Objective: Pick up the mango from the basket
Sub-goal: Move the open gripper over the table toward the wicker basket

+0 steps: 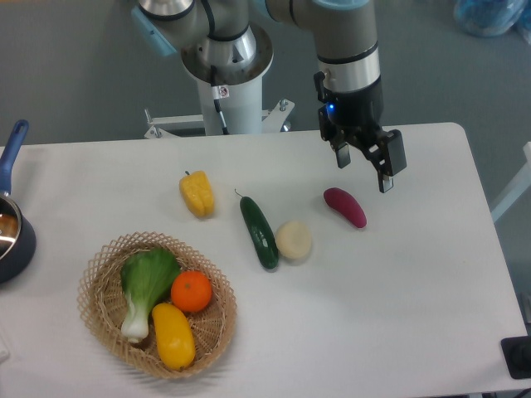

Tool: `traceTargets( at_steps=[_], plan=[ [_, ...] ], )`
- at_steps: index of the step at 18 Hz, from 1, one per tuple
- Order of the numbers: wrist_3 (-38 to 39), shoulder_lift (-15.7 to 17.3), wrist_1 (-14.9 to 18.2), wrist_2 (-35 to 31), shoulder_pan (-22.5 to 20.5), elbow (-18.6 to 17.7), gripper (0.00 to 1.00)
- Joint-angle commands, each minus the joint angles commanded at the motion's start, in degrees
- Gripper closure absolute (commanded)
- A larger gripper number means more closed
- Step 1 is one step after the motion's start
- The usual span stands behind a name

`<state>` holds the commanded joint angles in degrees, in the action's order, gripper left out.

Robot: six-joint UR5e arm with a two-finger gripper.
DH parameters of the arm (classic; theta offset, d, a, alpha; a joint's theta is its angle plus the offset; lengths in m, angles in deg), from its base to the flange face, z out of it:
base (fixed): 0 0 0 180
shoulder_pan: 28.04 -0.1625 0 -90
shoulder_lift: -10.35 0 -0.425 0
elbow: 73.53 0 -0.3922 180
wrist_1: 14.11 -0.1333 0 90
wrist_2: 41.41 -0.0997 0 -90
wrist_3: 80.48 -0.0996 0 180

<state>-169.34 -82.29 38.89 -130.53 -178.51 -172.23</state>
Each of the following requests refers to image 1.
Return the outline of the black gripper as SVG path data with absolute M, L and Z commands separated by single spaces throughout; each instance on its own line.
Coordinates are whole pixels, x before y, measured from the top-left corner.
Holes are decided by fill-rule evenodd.
M 334 151 L 339 168 L 350 162 L 349 145 L 368 153 L 368 161 L 378 175 L 378 189 L 386 193 L 393 188 L 393 178 L 407 167 L 402 132 L 382 130 L 382 79 L 350 92 L 332 91 L 325 87 L 327 75 L 314 75 L 318 100 L 324 104 L 318 111 L 321 138 Z

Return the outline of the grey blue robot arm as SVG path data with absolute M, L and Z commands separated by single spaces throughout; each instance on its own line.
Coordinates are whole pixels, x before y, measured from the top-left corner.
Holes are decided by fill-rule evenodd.
M 319 68 L 319 130 L 339 167 L 357 148 L 381 192 L 407 165 L 402 135 L 380 124 L 383 108 L 374 5 L 370 1 L 259 1 L 271 20 L 311 34 Z M 266 31 L 248 1 L 137 1 L 131 15 L 147 42 L 178 53 L 197 82 L 209 135 L 260 133 L 262 78 L 273 61 Z

